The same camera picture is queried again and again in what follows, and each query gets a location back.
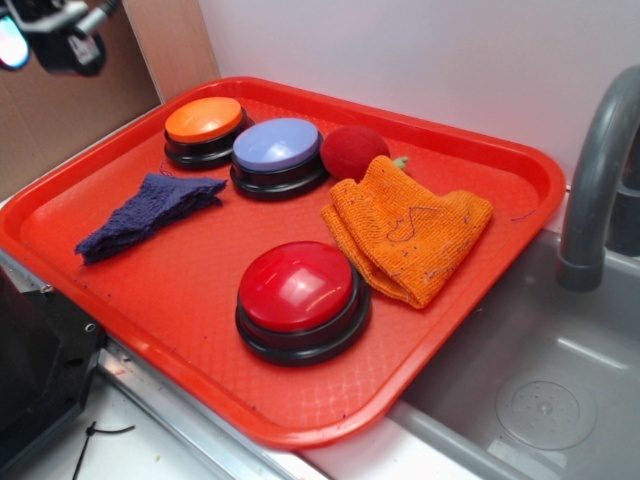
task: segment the orange towel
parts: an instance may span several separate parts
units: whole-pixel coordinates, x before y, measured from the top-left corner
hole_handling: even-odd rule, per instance
[[[493,213],[470,192],[434,195],[385,156],[329,194],[321,215],[340,250],[373,288],[415,308],[436,296]]]

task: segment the sink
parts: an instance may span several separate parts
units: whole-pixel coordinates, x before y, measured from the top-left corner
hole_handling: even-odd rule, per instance
[[[569,292],[558,244],[534,239],[401,402],[503,478],[637,478],[639,262],[607,252],[602,285]]]

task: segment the purple rag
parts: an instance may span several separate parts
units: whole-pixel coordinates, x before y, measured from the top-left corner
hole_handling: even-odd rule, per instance
[[[226,185],[226,180],[150,173],[138,193],[115,210],[99,230],[80,242],[75,253],[82,254],[85,265],[110,258],[200,208],[222,205],[215,195]]]

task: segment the red ball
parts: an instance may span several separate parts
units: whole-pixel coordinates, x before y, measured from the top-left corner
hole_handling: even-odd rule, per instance
[[[371,161],[390,156],[389,146],[375,130],[359,125],[338,127],[324,139],[320,158],[331,175],[339,180],[362,180]]]

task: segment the white wall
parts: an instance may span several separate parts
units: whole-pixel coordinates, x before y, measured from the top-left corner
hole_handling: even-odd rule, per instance
[[[529,145],[568,181],[597,104],[640,63],[639,0],[200,0],[248,75]]]

